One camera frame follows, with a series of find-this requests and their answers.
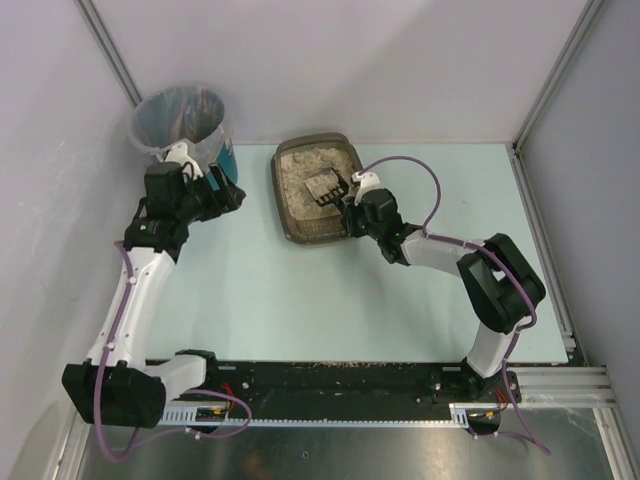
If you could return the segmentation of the black litter scoop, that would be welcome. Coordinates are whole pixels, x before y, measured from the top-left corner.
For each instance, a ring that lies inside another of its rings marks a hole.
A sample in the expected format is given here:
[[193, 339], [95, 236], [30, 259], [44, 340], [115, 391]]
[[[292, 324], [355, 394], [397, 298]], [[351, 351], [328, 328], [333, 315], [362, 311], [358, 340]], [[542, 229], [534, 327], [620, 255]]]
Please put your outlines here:
[[333, 168], [326, 168], [303, 181], [319, 207], [336, 204], [350, 190], [348, 182]]

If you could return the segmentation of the brown litter box tray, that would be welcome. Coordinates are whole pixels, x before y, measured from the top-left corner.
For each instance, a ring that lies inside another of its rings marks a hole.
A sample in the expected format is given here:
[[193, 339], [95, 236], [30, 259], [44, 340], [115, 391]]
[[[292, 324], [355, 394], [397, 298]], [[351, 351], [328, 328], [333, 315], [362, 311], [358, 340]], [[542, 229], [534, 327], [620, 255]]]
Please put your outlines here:
[[338, 132], [281, 143], [272, 157], [271, 173], [285, 238], [307, 246], [345, 240], [336, 201], [355, 193], [350, 180], [361, 169], [355, 148]]

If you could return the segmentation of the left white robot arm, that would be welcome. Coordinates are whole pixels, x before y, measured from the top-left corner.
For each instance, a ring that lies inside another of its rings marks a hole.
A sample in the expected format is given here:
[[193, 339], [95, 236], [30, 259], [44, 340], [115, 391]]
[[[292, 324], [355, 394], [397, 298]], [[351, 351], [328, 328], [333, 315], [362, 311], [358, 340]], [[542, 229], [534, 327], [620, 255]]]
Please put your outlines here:
[[240, 208], [246, 194], [217, 164], [200, 175], [192, 162], [153, 164], [145, 194], [117, 247], [123, 265], [94, 345], [68, 364], [62, 385], [81, 418], [94, 425], [155, 427], [165, 406], [213, 376], [214, 353], [186, 349], [148, 365], [148, 333], [164, 287], [195, 222]]

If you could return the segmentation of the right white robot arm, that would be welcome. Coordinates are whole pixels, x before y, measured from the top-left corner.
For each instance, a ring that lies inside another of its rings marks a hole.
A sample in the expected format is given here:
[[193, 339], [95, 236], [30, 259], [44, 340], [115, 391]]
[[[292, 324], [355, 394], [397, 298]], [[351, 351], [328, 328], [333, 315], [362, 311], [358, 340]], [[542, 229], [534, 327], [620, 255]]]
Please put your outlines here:
[[537, 323], [546, 290], [506, 234], [479, 241], [438, 235], [404, 221], [393, 194], [373, 189], [336, 202], [349, 236], [369, 237], [390, 264], [426, 267], [461, 279], [479, 320], [460, 367], [460, 389], [478, 398], [499, 379], [522, 331]]

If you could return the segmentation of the cat litter pellets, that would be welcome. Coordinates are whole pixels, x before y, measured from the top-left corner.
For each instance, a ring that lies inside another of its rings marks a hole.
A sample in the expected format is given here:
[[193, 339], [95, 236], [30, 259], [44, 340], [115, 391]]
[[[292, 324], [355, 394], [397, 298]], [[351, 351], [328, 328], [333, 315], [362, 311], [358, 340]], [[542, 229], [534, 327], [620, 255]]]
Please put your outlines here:
[[312, 148], [284, 155], [281, 172], [286, 201], [295, 220], [317, 220], [339, 214], [332, 204], [319, 207], [312, 199], [303, 181], [319, 171], [333, 167], [346, 181], [354, 173], [352, 158], [338, 148]]

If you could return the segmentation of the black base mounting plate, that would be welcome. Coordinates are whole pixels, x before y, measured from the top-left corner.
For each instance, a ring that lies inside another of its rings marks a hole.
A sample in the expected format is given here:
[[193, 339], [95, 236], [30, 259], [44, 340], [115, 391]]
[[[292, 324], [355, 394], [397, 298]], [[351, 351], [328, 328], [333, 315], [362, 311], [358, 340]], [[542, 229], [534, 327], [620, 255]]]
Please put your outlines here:
[[229, 407], [254, 422], [365, 423], [451, 419], [453, 404], [498, 411], [522, 399], [513, 371], [478, 398], [460, 389], [460, 363], [220, 361], [181, 400]]

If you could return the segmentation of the aluminium frame rail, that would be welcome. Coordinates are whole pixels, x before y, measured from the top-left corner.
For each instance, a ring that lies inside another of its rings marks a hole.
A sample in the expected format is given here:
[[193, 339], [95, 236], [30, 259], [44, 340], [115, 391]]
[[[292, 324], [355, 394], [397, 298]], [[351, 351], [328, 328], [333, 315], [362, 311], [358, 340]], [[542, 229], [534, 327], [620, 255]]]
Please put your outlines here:
[[611, 380], [604, 367], [513, 368], [522, 405], [538, 408], [601, 408], [616, 405]]

